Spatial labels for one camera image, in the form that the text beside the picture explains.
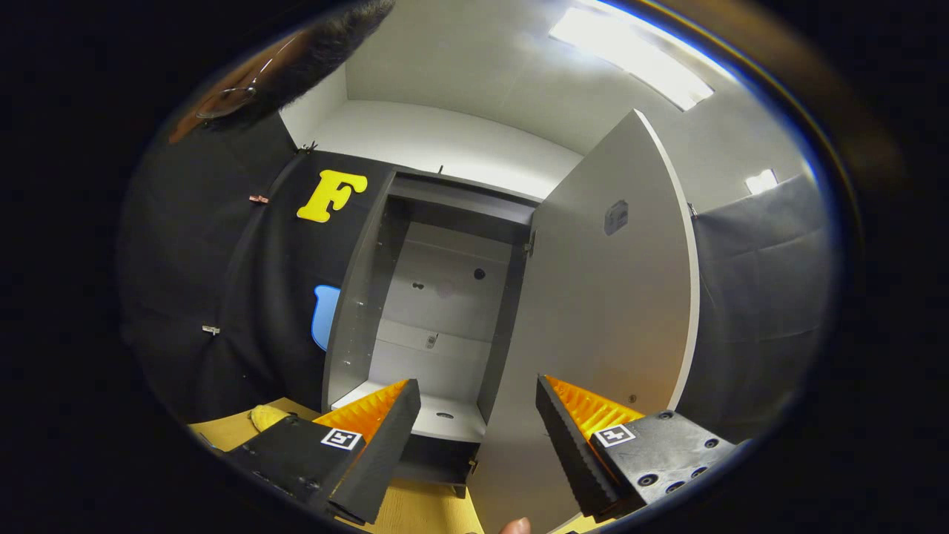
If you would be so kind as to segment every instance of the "black fabric backdrop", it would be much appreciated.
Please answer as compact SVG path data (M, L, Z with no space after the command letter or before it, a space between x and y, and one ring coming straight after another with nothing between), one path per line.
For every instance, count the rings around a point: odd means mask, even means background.
M320 408L326 353L310 335L313 288L342 286L392 166L294 152L277 115L241 132L199 130L158 147L130 186L119 239L122 332L186 422L280 396ZM364 175L368 186L326 223L297 218L324 169Z
M826 206L798 176L694 218L698 333L678 411L732 442L774 420L827 333L844 259Z

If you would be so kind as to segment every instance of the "ceiling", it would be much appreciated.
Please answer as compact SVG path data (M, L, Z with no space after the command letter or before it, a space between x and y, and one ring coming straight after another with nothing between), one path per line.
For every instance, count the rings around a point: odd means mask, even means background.
M548 37L573 5L398 0L346 63L348 98L467 113L581 155L634 106L679 114L626 72Z

